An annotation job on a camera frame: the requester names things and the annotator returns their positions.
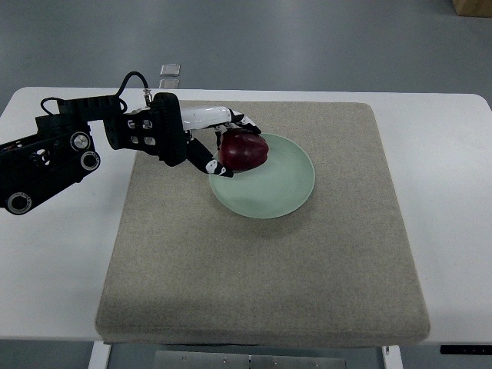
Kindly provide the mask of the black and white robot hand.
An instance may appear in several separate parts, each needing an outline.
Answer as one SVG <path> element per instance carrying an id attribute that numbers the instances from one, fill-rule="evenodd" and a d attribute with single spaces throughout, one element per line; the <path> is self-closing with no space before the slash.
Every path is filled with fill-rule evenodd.
<path id="1" fill-rule="evenodd" d="M 221 143 L 224 132 L 242 128 L 259 135 L 260 128 L 247 116 L 224 106 L 198 106 L 183 108 L 181 120 L 187 144 L 187 160 L 199 171 L 208 175 L 232 178 L 234 173 L 227 169 L 193 134 L 198 130 L 214 129 L 216 142 Z"/>

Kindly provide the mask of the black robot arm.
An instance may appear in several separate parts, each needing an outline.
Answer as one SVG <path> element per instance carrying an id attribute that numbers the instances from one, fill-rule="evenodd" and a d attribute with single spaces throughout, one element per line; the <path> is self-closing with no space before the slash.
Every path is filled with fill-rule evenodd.
<path id="1" fill-rule="evenodd" d="M 143 151 L 170 167 L 185 161 L 185 131 L 176 95 L 152 95 L 145 88 L 145 106 L 129 113 L 121 98 L 124 90 L 122 85 L 113 95 L 56 98 L 58 113 L 47 111 L 37 117 L 36 134 L 4 143 L 2 208 L 14 215 L 25 214 L 97 170 L 101 158 L 91 136 L 92 121 L 103 122 L 115 150 Z"/>

